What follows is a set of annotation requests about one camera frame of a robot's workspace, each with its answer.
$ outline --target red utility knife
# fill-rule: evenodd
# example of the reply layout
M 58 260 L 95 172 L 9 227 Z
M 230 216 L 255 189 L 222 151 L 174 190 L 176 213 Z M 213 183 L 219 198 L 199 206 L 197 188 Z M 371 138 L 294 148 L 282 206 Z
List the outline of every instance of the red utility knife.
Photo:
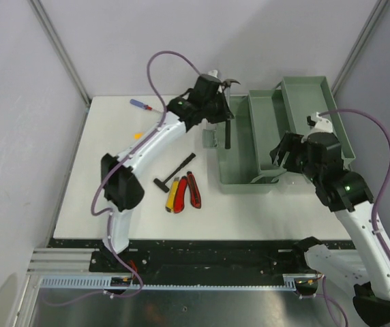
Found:
M 174 213 L 180 213 L 184 209 L 184 194 L 186 193 L 186 187 L 188 186 L 188 178 L 186 176 L 181 177 L 177 192 L 174 198 Z
M 201 195 L 192 172 L 187 172 L 187 181 L 190 190 L 190 203 L 194 208 L 201 209 Z
M 196 185 L 195 177 L 192 172 L 187 172 L 187 177 L 181 177 L 179 181 L 179 186 L 177 187 L 177 192 L 174 199 L 174 213 L 180 213 L 184 209 L 184 195 L 186 193 L 186 188 L 189 185 L 190 191 L 190 203 L 194 208 L 201 208 L 201 195 Z

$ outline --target white clip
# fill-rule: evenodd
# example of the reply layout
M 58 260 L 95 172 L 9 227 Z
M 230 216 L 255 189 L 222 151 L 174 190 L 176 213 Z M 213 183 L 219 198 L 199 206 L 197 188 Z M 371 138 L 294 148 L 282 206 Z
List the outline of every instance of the white clip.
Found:
M 372 230 L 372 234 L 377 235 L 377 234 L 381 234 L 384 231 L 385 231 L 384 229 L 378 228 L 377 230 Z

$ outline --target screwdriver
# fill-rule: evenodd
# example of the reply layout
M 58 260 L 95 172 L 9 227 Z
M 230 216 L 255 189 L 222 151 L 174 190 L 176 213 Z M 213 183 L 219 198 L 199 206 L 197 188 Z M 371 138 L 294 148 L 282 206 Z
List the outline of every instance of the screwdriver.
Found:
M 148 106 L 147 104 L 144 104 L 143 102 L 140 102 L 140 101 L 138 101 L 138 100 L 131 99 L 131 100 L 130 100 L 130 103 L 131 103 L 133 106 L 142 108 L 142 109 L 144 109 L 144 110 L 155 111 L 155 112 L 158 112 L 158 113 L 161 114 L 161 112 L 160 112 L 159 110 L 153 109 L 152 107 L 150 107 L 150 106 Z

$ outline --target blue screwdriver handle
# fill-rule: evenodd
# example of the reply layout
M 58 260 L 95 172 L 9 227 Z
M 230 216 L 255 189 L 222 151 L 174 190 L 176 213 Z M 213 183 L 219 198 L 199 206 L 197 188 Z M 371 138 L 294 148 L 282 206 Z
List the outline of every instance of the blue screwdriver handle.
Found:
M 133 106 L 136 106 L 136 107 L 139 107 L 139 108 L 142 108 L 142 109 L 147 109 L 146 105 L 138 100 L 135 100 L 135 99 L 131 99 L 130 100 L 130 103 L 133 105 Z

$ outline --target yellow utility knife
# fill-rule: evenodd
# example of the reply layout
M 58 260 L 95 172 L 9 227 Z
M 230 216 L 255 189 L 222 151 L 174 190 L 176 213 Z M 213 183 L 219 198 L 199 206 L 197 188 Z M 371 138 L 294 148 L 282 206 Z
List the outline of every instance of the yellow utility knife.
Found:
M 174 181 L 172 182 L 172 185 L 170 186 L 170 191 L 169 191 L 168 199 L 166 201 L 166 206 L 165 206 L 166 211 L 168 211 L 169 213 L 174 212 L 174 198 L 175 198 L 175 194 L 177 192 L 178 186 L 179 186 L 179 178 L 175 177 Z

